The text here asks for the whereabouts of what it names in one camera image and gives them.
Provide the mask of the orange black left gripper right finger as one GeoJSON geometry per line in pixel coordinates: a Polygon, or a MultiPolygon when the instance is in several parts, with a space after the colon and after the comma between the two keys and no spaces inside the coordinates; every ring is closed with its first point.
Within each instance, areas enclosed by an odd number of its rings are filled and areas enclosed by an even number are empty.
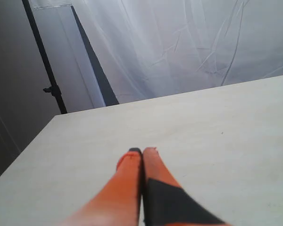
{"type": "Polygon", "coordinates": [[[176,181],[154,147],[143,151],[144,221],[147,226],[227,226],[192,199],[176,181]]]}

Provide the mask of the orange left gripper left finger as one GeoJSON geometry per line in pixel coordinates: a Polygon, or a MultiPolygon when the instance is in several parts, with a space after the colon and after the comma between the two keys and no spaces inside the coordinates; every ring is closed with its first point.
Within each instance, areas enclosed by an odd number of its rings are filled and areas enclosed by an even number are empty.
{"type": "Polygon", "coordinates": [[[142,190],[142,152],[129,149],[99,193],[62,226],[137,226],[142,190]]]}

